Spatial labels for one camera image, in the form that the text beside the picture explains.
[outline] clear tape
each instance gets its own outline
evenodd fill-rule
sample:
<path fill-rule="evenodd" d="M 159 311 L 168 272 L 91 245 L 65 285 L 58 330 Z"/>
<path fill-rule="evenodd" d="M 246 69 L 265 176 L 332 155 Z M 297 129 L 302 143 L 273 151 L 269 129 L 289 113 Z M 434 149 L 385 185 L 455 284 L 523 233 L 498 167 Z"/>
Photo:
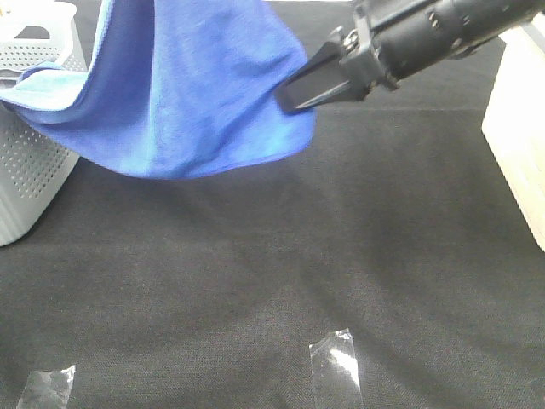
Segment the clear tape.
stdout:
<path fill-rule="evenodd" d="M 32 371 L 17 409 L 66 409 L 75 373 L 75 366 L 62 371 Z"/>
<path fill-rule="evenodd" d="M 310 345 L 316 409 L 361 409 L 358 361 L 348 329 Z"/>

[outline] black fabric surface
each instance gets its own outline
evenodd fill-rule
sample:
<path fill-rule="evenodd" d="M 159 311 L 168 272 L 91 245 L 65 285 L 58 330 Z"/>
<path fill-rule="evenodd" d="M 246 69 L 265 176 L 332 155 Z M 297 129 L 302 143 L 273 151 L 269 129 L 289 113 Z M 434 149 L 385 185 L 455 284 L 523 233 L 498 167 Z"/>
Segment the black fabric surface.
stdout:
<path fill-rule="evenodd" d="M 99 3 L 74 3 L 89 56 Z M 350 26 L 348 4 L 274 7 L 309 53 Z M 545 255 L 480 131 L 501 54 L 323 107 L 274 164 L 143 181 L 81 160 L 0 249 L 0 407 L 76 364 L 72 409 L 312 408 L 308 344 L 345 327 L 365 407 L 539 407 Z"/>

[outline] gray plastic basket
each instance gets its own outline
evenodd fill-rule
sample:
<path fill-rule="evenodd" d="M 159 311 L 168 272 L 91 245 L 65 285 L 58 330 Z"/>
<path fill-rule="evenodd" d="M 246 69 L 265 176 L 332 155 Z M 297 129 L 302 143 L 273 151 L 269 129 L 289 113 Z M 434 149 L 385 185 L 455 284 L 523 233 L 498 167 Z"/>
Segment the gray plastic basket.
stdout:
<path fill-rule="evenodd" d="M 0 70 L 22 71 L 54 58 L 66 69 L 87 71 L 73 20 L 75 13 L 72 4 L 47 2 L 3 17 L 3 25 L 42 27 L 49 39 L 0 40 Z M 77 159 L 74 152 L 36 132 L 15 114 L 0 109 L 0 246 L 16 241 L 31 229 Z"/>

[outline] tape strip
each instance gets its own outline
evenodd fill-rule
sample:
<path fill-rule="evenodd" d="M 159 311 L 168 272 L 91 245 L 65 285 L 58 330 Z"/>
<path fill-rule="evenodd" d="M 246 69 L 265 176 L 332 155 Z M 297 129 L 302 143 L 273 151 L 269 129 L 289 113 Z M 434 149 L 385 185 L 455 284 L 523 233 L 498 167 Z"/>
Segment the tape strip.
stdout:
<path fill-rule="evenodd" d="M 32 371 L 17 409 L 66 409 L 75 373 L 75 366 L 63 371 Z"/>
<path fill-rule="evenodd" d="M 310 345 L 316 409 L 361 409 L 358 361 L 348 329 Z"/>

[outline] blue towel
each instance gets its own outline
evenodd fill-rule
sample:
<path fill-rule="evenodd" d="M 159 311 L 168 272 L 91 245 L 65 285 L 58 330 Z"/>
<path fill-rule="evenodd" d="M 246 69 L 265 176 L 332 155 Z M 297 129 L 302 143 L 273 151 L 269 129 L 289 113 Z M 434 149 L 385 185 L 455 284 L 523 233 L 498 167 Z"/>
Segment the blue towel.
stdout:
<path fill-rule="evenodd" d="M 305 61 L 262 0 L 103 0 L 89 73 L 33 67 L 0 101 L 116 172 L 206 176 L 309 143 L 314 113 L 272 95 Z"/>

